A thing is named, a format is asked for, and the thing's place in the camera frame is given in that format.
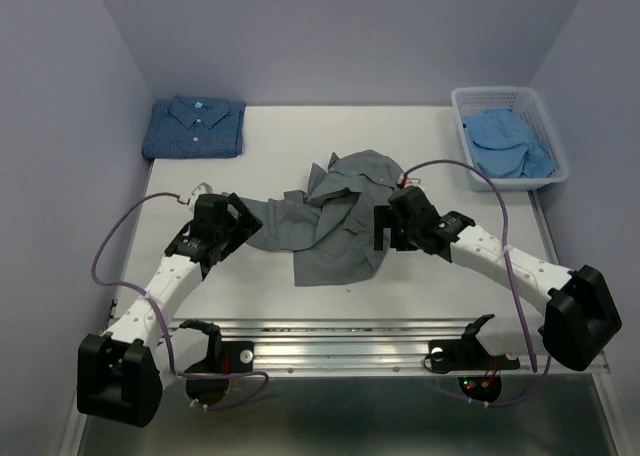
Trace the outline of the white plastic basket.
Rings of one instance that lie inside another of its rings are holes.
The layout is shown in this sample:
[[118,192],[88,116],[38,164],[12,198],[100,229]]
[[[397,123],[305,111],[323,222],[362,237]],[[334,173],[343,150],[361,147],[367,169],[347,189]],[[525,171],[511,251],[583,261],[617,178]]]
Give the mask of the white plastic basket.
[[569,174],[568,163],[563,154],[560,139],[553,124],[544,109],[537,93],[527,87],[514,86],[483,86],[457,88],[451,93],[451,103],[454,109],[455,121],[465,161],[478,170],[471,158],[469,145],[463,129],[462,119],[477,112],[488,109],[509,108],[521,117],[534,130],[535,137],[550,145],[549,157],[558,167],[546,178],[514,178],[493,179],[481,174],[470,173],[468,181],[476,192],[488,192],[490,186],[485,179],[490,178],[502,191],[533,191],[549,184],[565,181]]

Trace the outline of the light blue crumpled shirt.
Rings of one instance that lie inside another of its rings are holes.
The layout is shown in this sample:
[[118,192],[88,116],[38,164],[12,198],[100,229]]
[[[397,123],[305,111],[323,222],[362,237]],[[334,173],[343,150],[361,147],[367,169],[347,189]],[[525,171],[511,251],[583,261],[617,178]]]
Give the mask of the light blue crumpled shirt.
[[493,179],[546,178],[558,167],[550,145],[509,108],[488,109],[462,119],[475,167]]

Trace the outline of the aluminium mounting rail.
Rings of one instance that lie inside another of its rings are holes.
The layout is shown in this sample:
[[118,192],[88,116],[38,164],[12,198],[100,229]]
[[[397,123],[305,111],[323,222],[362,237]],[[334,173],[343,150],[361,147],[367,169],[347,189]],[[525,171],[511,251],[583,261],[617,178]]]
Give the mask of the aluminium mounting rail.
[[[107,334],[116,341],[141,339],[150,348],[164,385],[175,381],[170,369],[186,370],[202,360],[206,338],[195,330],[170,325],[175,352],[160,346],[153,316],[127,314]],[[426,376],[423,361],[439,340],[457,340],[468,318],[364,320],[218,319],[226,342],[253,343],[253,368],[272,378]]]

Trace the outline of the folded blue checked shirt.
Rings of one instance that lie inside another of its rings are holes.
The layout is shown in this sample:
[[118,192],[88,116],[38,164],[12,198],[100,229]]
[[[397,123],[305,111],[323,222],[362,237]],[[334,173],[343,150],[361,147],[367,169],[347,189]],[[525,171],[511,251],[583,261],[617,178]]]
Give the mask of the folded blue checked shirt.
[[176,96],[153,104],[141,153],[156,159],[229,159],[243,152],[246,104]]

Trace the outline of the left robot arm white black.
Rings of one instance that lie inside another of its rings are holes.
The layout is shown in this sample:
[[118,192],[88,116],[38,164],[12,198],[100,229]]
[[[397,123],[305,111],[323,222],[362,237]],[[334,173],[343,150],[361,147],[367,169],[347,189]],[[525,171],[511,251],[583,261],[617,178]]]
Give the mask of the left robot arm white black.
[[102,334],[89,334],[78,348],[76,401],[79,412],[135,427],[156,415],[164,389],[176,379],[227,389],[230,381],[269,376],[253,368],[250,341],[225,343],[214,323],[188,319],[180,331],[168,324],[211,269],[246,243],[261,221],[234,193],[214,194],[202,184],[186,200],[192,218],[166,247],[130,308]]

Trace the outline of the grey long sleeve shirt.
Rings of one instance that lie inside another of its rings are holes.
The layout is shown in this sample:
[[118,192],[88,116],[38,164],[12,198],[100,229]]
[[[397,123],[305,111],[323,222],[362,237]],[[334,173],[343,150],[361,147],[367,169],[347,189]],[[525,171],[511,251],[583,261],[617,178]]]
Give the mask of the grey long sleeve shirt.
[[374,249],[374,208],[387,203],[402,175],[390,157],[365,150],[313,164],[306,190],[244,204],[263,223],[249,245],[293,254],[294,285],[349,285],[371,279],[389,248]]

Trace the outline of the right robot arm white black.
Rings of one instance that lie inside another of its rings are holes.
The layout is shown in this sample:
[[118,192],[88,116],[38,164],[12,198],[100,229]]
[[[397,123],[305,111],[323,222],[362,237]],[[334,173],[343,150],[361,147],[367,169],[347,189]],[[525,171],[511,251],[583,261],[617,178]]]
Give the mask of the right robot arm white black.
[[430,370],[481,370],[491,363],[518,368],[518,356],[546,354],[573,371],[586,370],[620,331],[622,321],[604,276],[584,265],[572,270],[513,249],[450,211],[437,212],[415,186],[395,192],[374,209],[374,248],[420,250],[470,269],[507,289],[537,312],[531,320],[486,314],[457,339],[430,344]]

